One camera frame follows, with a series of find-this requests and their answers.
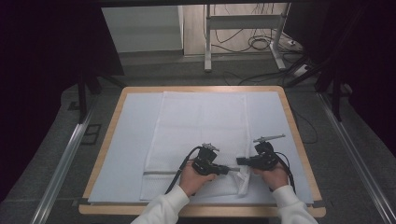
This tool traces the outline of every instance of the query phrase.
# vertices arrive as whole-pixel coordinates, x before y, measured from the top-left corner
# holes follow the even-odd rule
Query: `folded white cloth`
[[[218,176],[196,197],[245,194],[249,169],[236,164],[250,146],[247,99],[243,93],[165,92],[146,158],[141,200],[164,194],[184,158],[202,143],[219,148],[215,164],[239,167]]]

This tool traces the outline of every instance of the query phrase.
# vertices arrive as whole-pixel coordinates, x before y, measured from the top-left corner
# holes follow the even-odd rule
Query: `white wall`
[[[178,6],[104,7],[102,11],[117,52],[183,48]]]

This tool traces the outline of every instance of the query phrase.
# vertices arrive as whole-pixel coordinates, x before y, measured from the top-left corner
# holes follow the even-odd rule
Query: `forearm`
[[[174,224],[178,220],[180,210],[190,202],[183,189],[179,186],[166,195],[152,200],[143,213],[132,223],[134,224]]]
[[[273,196],[276,199],[282,224],[317,223],[307,212],[305,203],[294,194],[291,186],[276,189]]]

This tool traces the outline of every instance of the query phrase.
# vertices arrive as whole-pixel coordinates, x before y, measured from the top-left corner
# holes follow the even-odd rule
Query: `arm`
[[[207,181],[216,175],[198,175],[191,167],[191,161],[186,164],[180,176],[179,185],[166,195],[160,195],[152,200],[143,213],[133,224],[174,224],[178,220],[180,210],[190,202],[189,197],[197,192]]]
[[[288,176],[279,163],[272,171],[253,169],[254,174],[260,175],[264,182],[273,189],[278,215],[282,224],[317,223],[307,212],[305,203],[301,202],[289,185]]]

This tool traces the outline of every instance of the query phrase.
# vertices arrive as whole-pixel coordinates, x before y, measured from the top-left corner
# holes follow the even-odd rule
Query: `white metal stand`
[[[235,29],[276,29],[274,42],[270,44],[271,52],[279,70],[285,70],[282,56],[279,54],[278,44],[282,35],[286,18],[288,17],[290,3],[287,3],[280,15],[233,15],[233,16],[210,16],[210,5],[206,5],[206,48],[205,48],[205,71],[212,71],[212,52],[210,33],[212,30],[235,30]]]

